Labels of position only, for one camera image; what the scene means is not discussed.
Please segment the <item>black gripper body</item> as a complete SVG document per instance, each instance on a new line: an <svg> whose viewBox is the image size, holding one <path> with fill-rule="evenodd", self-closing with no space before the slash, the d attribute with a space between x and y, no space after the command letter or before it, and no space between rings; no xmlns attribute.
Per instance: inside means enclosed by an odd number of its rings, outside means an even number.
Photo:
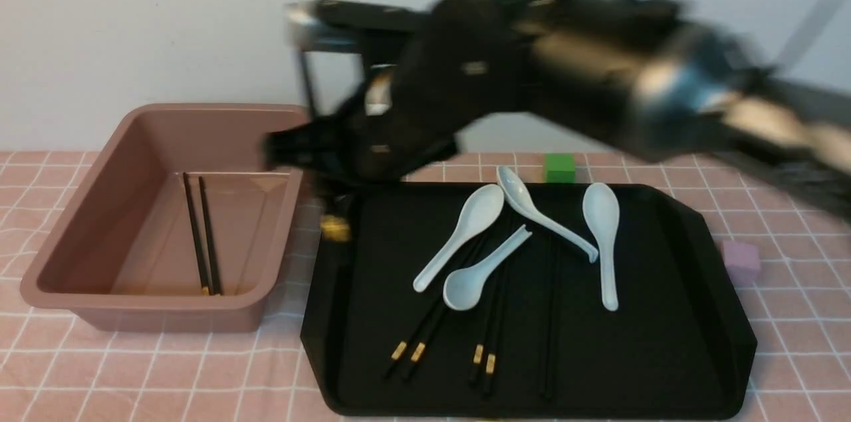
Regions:
<svg viewBox="0 0 851 422"><path fill-rule="evenodd" d="M263 167L297 167L334 193L386 185L460 153L457 132L417 125L414 111L396 98L401 80L416 76L395 62L370 66L365 80L332 113L316 113L311 73L303 70L310 119L263 137Z"/></svg>

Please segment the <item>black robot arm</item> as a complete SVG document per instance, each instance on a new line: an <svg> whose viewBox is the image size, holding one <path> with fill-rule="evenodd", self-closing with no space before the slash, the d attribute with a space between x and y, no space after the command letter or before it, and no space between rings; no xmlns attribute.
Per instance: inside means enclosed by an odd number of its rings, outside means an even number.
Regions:
<svg viewBox="0 0 851 422"><path fill-rule="evenodd" d="M757 61L682 0L437 0L428 11L289 7L310 120L269 132L335 200L459 151L483 117L526 112L650 163L711 156L849 220L849 97L784 82L847 0L817 0L778 58Z"/></svg>

